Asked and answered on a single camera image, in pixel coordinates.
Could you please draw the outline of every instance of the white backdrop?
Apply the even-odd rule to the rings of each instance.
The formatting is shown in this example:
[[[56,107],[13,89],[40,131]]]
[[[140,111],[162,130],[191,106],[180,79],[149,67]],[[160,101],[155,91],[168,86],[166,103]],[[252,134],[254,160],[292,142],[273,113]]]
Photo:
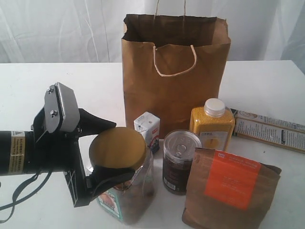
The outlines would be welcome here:
[[[157,0],[0,0],[0,62],[120,62],[123,18]],[[186,15],[227,19],[229,60],[292,59],[305,72],[305,0],[187,0]],[[183,0],[159,14],[182,15]]]

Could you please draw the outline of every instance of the black cable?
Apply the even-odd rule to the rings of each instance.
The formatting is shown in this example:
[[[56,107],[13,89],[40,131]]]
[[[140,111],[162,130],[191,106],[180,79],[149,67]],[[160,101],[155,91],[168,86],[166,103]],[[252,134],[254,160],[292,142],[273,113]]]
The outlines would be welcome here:
[[[23,201],[27,200],[28,198],[32,197],[33,195],[35,195],[49,180],[52,171],[49,171],[48,174],[46,175],[45,179],[42,181],[42,183],[34,190],[32,191],[30,194],[28,194],[27,196],[17,200],[18,196],[20,195],[20,193],[32,182],[34,182],[35,180],[37,180],[38,175],[40,174],[40,172],[37,172],[34,176],[32,176],[31,178],[23,181],[14,191],[13,196],[12,196],[12,200],[13,202],[4,206],[0,207],[0,211],[4,210],[4,209],[8,209],[8,208],[12,208],[10,215],[7,219],[5,220],[0,220],[0,223],[5,223],[7,222],[11,216],[13,215],[14,211],[15,211],[15,206],[17,204],[22,203]]]

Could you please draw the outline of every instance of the robotic arm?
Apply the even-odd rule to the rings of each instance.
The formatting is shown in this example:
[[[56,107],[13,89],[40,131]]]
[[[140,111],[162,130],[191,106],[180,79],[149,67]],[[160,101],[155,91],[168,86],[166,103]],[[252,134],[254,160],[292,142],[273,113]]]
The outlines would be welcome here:
[[[74,207],[88,205],[111,187],[130,180],[132,168],[94,166],[86,176],[78,139],[114,128],[107,121],[78,108],[74,92],[56,83],[45,96],[32,131],[0,131],[0,176],[62,171]]]

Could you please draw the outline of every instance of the yellow bottle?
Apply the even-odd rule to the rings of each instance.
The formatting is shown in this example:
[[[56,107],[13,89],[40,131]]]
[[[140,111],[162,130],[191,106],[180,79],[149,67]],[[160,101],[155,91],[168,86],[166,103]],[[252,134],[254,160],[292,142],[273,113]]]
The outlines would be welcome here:
[[[235,119],[220,99],[208,99],[204,107],[191,112],[190,131],[199,136],[202,148],[225,151],[230,142]]]

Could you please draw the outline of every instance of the brown paper bag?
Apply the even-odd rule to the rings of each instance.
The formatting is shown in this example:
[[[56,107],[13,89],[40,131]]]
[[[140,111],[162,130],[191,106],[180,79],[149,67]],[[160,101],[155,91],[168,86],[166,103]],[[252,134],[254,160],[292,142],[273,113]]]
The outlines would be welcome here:
[[[196,149],[182,221],[196,229],[257,229],[281,169],[213,149]]]
[[[127,127],[148,111],[161,119],[160,138],[188,129],[192,108],[218,97],[231,44],[226,21],[128,14],[124,22]]]

